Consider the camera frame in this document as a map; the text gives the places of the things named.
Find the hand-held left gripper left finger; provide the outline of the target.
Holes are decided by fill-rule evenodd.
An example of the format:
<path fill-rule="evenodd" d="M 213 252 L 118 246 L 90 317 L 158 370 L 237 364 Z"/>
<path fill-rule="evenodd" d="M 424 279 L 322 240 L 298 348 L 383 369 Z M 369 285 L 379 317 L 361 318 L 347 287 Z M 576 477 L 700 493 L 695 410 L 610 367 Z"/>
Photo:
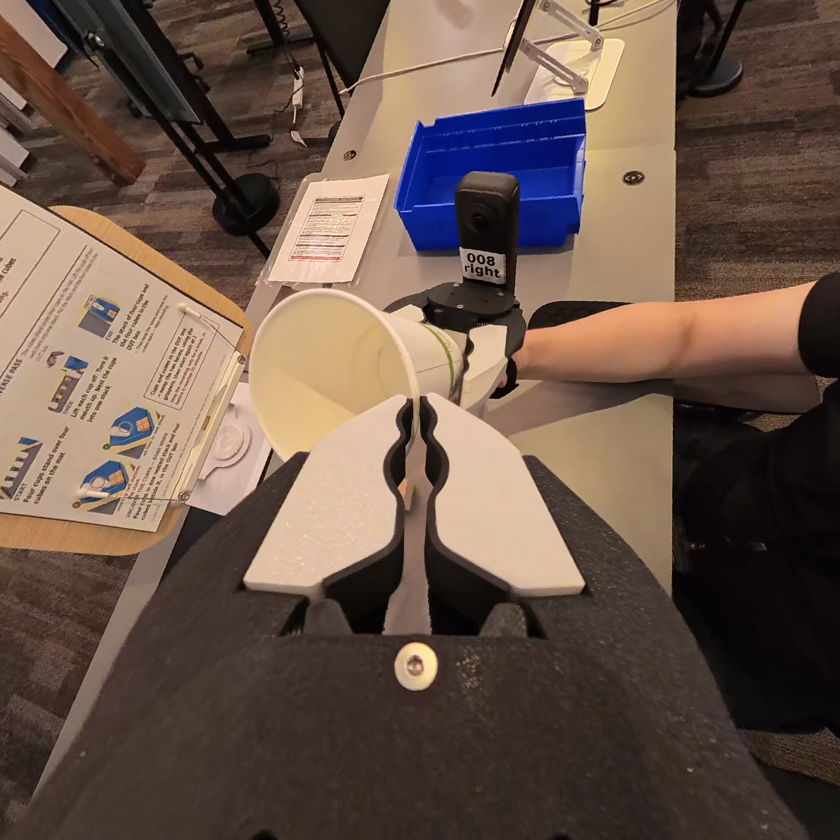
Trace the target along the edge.
<path fill-rule="evenodd" d="M 244 576 L 246 589 L 331 599 L 350 621 L 386 607 L 403 576 L 399 486 L 413 401 L 396 395 L 306 457 Z"/>

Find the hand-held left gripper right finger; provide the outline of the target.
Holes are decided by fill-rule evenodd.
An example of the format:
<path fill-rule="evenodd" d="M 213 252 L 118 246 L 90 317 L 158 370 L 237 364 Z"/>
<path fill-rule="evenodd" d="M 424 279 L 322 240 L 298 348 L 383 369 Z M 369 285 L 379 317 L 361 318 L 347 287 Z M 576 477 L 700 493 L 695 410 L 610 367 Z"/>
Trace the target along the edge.
<path fill-rule="evenodd" d="M 501 603 L 580 595 L 583 574 L 518 448 L 437 394 L 421 399 L 420 430 L 430 598 L 480 628 Z"/>

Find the white paper cup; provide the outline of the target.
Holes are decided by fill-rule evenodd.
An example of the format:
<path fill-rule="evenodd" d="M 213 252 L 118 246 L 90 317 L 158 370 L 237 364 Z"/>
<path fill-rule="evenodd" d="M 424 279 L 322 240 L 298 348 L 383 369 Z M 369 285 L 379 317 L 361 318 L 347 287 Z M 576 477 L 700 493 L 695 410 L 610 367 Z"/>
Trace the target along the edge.
<path fill-rule="evenodd" d="M 266 438 L 288 460 L 393 396 L 451 397 L 462 352 L 445 331 L 394 318 L 341 290 L 310 289 L 275 306 L 249 360 L 251 400 Z"/>

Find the person's right forearm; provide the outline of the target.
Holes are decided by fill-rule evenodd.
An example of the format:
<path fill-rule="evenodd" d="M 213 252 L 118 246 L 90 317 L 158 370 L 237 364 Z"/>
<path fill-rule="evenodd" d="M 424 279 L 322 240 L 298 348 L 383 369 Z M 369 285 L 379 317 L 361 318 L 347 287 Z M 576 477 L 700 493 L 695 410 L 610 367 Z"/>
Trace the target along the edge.
<path fill-rule="evenodd" d="M 512 359 L 521 377 L 552 382 L 803 374 L 798 325 L 815 285 L 613 308 L 527 331 Z"/>

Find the blue plastic bin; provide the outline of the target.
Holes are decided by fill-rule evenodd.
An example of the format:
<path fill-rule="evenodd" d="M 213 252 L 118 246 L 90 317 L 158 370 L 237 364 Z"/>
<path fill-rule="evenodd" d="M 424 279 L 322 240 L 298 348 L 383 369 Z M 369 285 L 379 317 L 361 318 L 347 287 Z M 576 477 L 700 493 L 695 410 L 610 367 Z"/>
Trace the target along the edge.
<path fill-rule="evenodd" d="M 519 246 L 562 246 L 580 230 L 585 135 L 584 102 L 577 98 L 419 122 L 394 209 L 416 250 L 455 249 L 460 179 L 506 173 L 520 185 Z"/>

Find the laminated paper sheet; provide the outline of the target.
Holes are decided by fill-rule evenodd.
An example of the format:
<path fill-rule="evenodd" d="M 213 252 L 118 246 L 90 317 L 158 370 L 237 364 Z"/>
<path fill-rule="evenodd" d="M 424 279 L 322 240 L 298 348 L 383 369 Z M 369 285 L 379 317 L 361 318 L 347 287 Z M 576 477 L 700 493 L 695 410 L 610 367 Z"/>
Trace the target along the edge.
<path fill-rule="evenodd" d="M 285 287 L 355 282 L 390 175 L 311 182 L 262 273 Z"/>

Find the black framed board stand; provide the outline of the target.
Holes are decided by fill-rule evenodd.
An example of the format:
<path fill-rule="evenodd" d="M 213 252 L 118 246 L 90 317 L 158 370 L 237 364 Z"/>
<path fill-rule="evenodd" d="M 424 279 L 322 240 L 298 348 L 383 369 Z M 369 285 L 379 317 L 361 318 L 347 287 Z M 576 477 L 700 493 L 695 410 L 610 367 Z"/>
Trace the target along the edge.
<path fill-rule="evenodd" d="M 280 199 L 267 175 L 232 176 L 218 152 L 264 149 L 267 134 L 237 137 L 210 102 L 193 53 L 179 54 L 145 2 L 58 1 L 90 57 L 118 82 L 138 114 L 152 118 L 215 196 L 213 218 L 233 236 L 245 236 L 267 257 L 259 231 L 277 215 Z"/>

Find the black chair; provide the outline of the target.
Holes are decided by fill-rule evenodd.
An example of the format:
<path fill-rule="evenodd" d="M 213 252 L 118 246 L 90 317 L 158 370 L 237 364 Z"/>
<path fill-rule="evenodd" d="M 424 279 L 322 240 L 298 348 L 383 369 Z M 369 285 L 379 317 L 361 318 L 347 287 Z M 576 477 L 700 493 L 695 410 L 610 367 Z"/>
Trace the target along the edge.
<path fill-rule="evenodd" d="M 332 96 L 344 115 L 343 101 L 333 72 L 349 89 L 361 78 L 389 1 L 296 1 L 310 27 Z"/>

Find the person's black clothing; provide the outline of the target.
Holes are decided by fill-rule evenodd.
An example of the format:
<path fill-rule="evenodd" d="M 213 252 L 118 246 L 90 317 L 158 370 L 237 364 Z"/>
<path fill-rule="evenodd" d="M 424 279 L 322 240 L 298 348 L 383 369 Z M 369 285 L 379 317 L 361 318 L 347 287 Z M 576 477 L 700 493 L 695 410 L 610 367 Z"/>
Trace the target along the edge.
<path fill-rule="evenodd" d="M 674 595 L 738 728 L 839 723 L 838 274 L 804 300 L 795 348 L 834 379 L 764 432 L 728 410 L 675 407 Z"/>

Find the black pole stand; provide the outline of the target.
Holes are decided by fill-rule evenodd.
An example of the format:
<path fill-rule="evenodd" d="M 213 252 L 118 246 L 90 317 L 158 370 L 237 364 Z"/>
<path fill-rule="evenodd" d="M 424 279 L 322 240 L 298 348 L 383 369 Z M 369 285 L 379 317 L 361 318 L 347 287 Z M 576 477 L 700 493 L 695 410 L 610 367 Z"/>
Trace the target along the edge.
<path fill-rule="evenodd" d="M 701 47 L 699 65 L 689 87 L 692 98 L 715 98 L 736 88 L 743 78 L 743 62 L 728 52 L 730 38 L 739 22 L 747 1 L 736 1 L 726 21 L 723 21 L 716 2 L 711 3 L 709 17 L 712 33 Z"/>

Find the wooden beam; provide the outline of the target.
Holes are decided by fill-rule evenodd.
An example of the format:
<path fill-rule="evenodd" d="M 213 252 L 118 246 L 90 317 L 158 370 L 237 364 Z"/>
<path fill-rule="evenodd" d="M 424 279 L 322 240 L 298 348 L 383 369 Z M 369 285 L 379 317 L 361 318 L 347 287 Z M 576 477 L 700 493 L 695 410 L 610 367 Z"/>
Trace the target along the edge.
<path fill-rule="evenodd" d="M 119 186 L 135 183 L 144 161 L 1 17 L 1 78 Z"/>

